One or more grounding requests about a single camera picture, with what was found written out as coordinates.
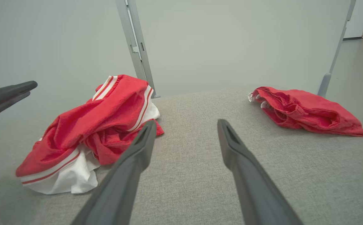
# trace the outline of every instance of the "folded red garment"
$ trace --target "folded red garment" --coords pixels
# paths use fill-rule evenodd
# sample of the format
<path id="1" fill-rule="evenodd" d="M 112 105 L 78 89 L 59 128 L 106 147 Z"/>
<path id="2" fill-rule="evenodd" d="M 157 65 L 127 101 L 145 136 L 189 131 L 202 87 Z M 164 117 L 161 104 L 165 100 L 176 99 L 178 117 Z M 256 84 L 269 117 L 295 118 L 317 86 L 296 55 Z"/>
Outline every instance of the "folded red garment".
<path id="1" fill-rule="evenodd" d="M 84 144 L 101 165 L 115 162 L 148 120 L 158 118 L 147 81 L 110 76 L 85 104 L 60 114 L 17 168 L 23 184 L 37 183 L 69 167 Z M 157 124 L 157 135 L 163 130 Z"/>
<path id="2" fill-rule="evenodd" d="M 321 96 L 300 90 L 260 87 L 250 95 L 250 101 L 253 99 L 281 127 L 363 137 L 362 124 L 353 114 Z"/>

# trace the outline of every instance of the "black baseboard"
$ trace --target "black baseboard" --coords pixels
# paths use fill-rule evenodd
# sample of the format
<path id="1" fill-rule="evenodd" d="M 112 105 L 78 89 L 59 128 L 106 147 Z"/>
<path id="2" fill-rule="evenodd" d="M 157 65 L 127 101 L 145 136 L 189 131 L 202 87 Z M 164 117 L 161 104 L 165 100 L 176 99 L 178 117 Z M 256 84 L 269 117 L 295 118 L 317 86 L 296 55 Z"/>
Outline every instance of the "black baseboard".
<path id="1" fill-rule="evenodd" d="M 343 40 L 358 40 L 362 39 L 362 37 L 349 37 L 349 38 L 343 38 Z"/>

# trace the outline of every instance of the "clothing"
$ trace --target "clothing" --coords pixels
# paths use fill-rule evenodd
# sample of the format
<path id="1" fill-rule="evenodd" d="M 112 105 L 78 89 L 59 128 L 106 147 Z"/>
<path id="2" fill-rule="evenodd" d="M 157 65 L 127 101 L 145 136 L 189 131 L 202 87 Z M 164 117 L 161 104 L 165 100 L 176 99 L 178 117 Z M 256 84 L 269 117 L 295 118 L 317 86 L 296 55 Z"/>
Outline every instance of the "clothing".
<path id="1" fill-rule="evenodd" d="M 95 188 L 93 169 L 115 162 L 146 121 L 160 116 L 147 81 L 110 76 L 96 91 L 85 104 L 59 115 L 34 144 L 16 170 L 24 186 L 45 194 Z M 157 124 L 157 135 L 163 133 Z"/>
<path id="2" fill-rule="evenodd" d="M 257 88 L 249 95 L 281 127 L 363 137 L 360 121 L 336 102 L 306 91 Z"/>

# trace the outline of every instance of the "red stripe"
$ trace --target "red stripe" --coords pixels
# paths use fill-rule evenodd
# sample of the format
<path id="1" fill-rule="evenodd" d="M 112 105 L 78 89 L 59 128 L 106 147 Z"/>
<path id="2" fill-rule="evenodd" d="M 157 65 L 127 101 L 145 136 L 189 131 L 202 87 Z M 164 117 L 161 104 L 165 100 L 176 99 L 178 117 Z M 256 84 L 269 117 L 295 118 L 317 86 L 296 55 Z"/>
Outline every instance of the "red stripe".
<path id="1" fill-rule="evenodd" d="M 102 92 L 104 92 L 105 91 L 105 89 L 109 86 L 109 84 L 110 84 L 110 82 L 113 80 L 113 76 L 111 76 L 110 77 L 110 80 L 109 80 L 109 82 L 107 83 L 107 85 L 105 85 L 105 87 L 99 92 L 99 94 L 93 99 L 93 101 L 96 99 L 96 98 L 98 98 L 101 94 L 102 94 Z"/>
<path id="2" fill-rule="evenodd" d="M 148 102 L 148 99 L 149 99 L 149 96 L 150 96 L 150 94 L 151 94 L 151 91 L 152 91 L 152 88 L 151 88 L 151 90 L 149 90 L 149 93 L 148 93 L 148 96 L 147 96 L 147 105 L 145 106 L 145 109 L 144 109 L 143 115 L 141 116 L 140 122 L 138 123 L 137 127 L 136 127 L 134 130 L 132 130 L 131 132 L 133 132 L 133 131 L 137 130 L 137 129 L 140 127 L 140 125 L 141 125 L 141 121 L 143 121 L 143 117 L 144 117 L 145 111 L 146 111 L 146 110 L 147 110 L 147 108 L 148 108 L 148 103 L 149 103 L 149 102 Z"/>
<path id="3" fill-rule="evenodd" d="M 71 159 L 70 161 L 68 161 L 67 163 L 65 163 L 63 166 L 61 166 L 59 169 L 55 170 L 55 172 L 51 173 L 51 174 L 48 174 L 44 177 L 41 177 L 41 178 L 37 178 L 37 179 L 34 179 L 34 180 L 31 180 L 31 181 L 24 181 L 22 182 L 22 184 L 28 184 L 28 183 L 33 183 L 33 182 L 36 182 L 36 181 L 40 181 L 40 180 L 43 180 L 45 178 L 48 178 L 50 177 L 51 175 L 53 175 L 54 173 L 56 173 L 57 171 L 59 171 L 61 168 L 63 168 L 64 166 L 66 166 L 67 164 L 69 164 L 71 161 L 75 160 L 78 156 L 80 155 L 80 152 L 73 158 Z"/>

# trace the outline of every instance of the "red and white garment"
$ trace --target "red and white garment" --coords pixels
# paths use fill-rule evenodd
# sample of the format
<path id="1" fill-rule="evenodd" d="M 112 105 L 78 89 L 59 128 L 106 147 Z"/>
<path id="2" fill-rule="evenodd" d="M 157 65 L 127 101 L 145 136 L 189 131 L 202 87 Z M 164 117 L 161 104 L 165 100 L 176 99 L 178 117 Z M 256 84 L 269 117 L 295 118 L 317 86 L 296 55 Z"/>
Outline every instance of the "red and white garment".
<path id="1" fill-rule="evenodd" d="M 146 121 L 160 116 L 147 81 L 110 76 L 96 91 L 85 104 L 59 115 L 34 144 L 16 170 L 24 186 L 44 194 L 95 188 L 93 170 L 114 163 Z"/>

